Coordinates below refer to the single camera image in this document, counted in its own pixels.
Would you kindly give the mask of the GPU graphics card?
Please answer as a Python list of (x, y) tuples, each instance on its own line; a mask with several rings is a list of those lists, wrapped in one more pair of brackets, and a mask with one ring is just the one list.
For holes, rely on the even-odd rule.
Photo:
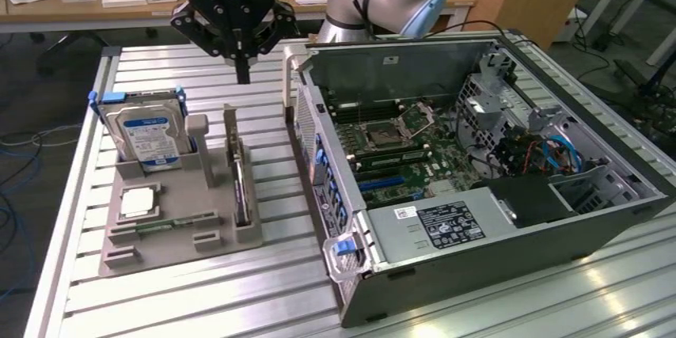
[(237, 227), (244, 227), (252, 224), (250, 202), (246, 194), (246, 156), (238, 136), (236, 108), (229, 104), (222, 105), (222, 118), (226, 132), (226, 162), (230, 167), (236, 194), (234, 223)]

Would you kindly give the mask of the hard disk in blue caddy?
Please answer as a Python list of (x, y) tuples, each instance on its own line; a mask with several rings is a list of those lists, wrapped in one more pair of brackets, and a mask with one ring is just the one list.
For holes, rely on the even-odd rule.
[(101, 120), (122, 162), (137, 161), (144, 172), (181, 167), (180, 156), (194, 151), (185, 132), (185, 91), (92, 91), (89, 107)]

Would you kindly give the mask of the CPU socket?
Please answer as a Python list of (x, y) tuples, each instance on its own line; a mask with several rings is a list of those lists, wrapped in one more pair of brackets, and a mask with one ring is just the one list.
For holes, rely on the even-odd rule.
[(361, 132), (365, 138), (365, 150), (377, 151), (400, 148), (408, 145), (404, 136), (392, 120), (364, 123)]

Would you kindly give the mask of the metal socket cover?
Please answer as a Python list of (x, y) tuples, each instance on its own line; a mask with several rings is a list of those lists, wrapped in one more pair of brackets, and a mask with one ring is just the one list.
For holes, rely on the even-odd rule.
[(434, 111), (424, 101), (412, 104), (397, 118), (400, 133), (408, 139), (418, 135), (434, 123)]

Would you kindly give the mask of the grey parts rack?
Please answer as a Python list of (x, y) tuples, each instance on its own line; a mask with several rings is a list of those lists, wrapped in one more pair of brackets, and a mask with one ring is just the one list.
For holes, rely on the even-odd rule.
[[(250, 150), (245, 148), (246, 194), (252, 224), (234, 223), (236, 194), (224, 145), (205, 144), (208, 118), (186, 118), (185, 131), (196, 141), (196, 152), (180, 156), (181, 167), (144, 174), (129, 162), (114, 166), (114, 181), (100, 252), (98, 276), (113, 277), (254, 249), (262, 244), (261, 218), (253, 184)], [(149, 214), (125, 218), (122, 194), (133, 188), (154, 190)], [(192, 217), (192, 226), (138, 234), (134, 226), (162, 219)]]

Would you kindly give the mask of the blue expansion slot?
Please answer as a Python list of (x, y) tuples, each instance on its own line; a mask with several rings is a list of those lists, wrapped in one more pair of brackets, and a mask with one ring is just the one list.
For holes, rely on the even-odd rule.
[(402, 176), (393, 176), (378, 178), (373, 180), (365, 180), (358, 182), (358, 191), (360, 192), (370, 192), (377, 189), (389, 188), (393, 186), (398, 186), (405, 182)]

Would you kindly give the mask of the silver CPU chip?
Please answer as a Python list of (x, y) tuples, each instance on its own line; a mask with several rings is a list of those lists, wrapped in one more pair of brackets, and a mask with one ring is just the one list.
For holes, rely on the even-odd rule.
[(125, 218), (149, 214), (154, 205), (154, 190), (133, 188), (121, 197), (120, 213)]

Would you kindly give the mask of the green motherboard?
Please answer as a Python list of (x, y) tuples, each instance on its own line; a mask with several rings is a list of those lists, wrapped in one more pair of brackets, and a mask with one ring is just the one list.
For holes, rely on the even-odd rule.
[[(405, 182), (389, 188), (360, 192), (366, 207), (377, 208), (430, 198), (442, 192), (461, 192), (480, 180), (480, 174), (465, 157), (465, 150), (454, 137), (454, 107), (452, 101), (457, 96), (444, 91), (432, 96), (418, 95), (404, 99), (366, 102), (356, 99), (341, 102), (337, 94), (321, 88), (324, 104), (328, 107), (333, 130), (337, 134), (338, 153), (344, 156), (353, 181), (358, 182), (385, 177), (402, 176)], [(364, 123), (392, 120), (417, 101), (424, 101), (434, 111), (434, 123), (400, 148), (370, 151), (365, 150), (365, 138), (361, 132)], [(428, 150), (429, 157), (422, 161), (400, 162), (385, 165), (362, 165), (357, 158), (388, 152)]]

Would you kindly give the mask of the green RAM stick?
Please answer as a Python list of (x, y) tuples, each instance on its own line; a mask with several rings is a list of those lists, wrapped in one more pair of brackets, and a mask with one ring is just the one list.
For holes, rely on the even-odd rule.
[(162, 219), (153, 222), (144, 222), (134, 226), (134, 231), (138, 234), (149, 234), (156, 231), (166, 231), (180, 229), (194, 224), (192, 217)]

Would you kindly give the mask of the grey power supply unit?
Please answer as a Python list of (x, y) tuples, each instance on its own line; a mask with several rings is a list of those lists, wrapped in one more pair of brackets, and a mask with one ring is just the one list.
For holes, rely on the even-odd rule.
[(488, 188), (369, 210), (368, 221), (390, 264), (457, 252), (516, 232), (505, 204)]

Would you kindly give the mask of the black drive bay box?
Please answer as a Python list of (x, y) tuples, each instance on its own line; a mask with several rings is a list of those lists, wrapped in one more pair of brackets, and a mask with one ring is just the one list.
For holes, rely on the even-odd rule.
[(516, 216), (513, 223), (517, 228), (577, 216), (558, 196), (546, 176), (501, 177), (486, 180), (485, 185)]

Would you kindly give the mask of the metal disk bay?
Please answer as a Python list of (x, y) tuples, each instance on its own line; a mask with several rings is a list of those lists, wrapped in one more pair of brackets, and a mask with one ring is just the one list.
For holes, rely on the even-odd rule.
[(600, 165), (582, 173), (553, 175), (549, 182), (577, 214), (586, 214), (640, 199), (638, 193), (608, 165)]

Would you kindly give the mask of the open black PC case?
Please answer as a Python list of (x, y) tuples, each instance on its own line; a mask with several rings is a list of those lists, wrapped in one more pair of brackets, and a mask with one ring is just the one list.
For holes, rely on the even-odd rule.
[[(345, 327), (580, 260), (676, 204), (676, 185), (597, 118), (602, 105), (592, 94), (536, 47), (497, 33), (304, 44), (286, 50), (285, 65), (296, 90), (292, 148)], [(380, 207), (366, 207), (338, 153), (321, 88), (341, 102), (454, 93), (454, 137), (480, 174), (465, 191), (501, 177), (549, 178), (608, 165), (640, 199), (390, 264), (369, 230), (368, 211)], [(336, 256), (333, 245), (345, 239), (356, 251)]]

